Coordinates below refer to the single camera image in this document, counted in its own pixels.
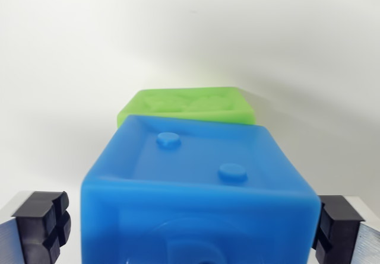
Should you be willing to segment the black-padded silver gripper right finger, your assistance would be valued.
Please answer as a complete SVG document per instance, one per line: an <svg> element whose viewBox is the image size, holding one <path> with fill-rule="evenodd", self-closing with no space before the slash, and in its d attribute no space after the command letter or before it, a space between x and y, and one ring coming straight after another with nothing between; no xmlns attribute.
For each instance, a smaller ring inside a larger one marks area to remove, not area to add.
<svg viewBox="0 0 380 264"><path fill-rule="evenodd" d="M379 263L379 217L358 196L321 195L319 263Z"/></svg>

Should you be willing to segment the black-padded silver gripper left finger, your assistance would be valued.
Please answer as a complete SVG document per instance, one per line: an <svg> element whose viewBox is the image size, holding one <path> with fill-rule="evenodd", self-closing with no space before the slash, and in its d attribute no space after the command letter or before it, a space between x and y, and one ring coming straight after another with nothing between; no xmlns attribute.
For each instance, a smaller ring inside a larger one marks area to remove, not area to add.
<svg viewBox="0 0 380 264"><path fill-rule="evenodd" d="M1 208L1 263L55 263L71 232L66 192L20 191Z"/></svg>

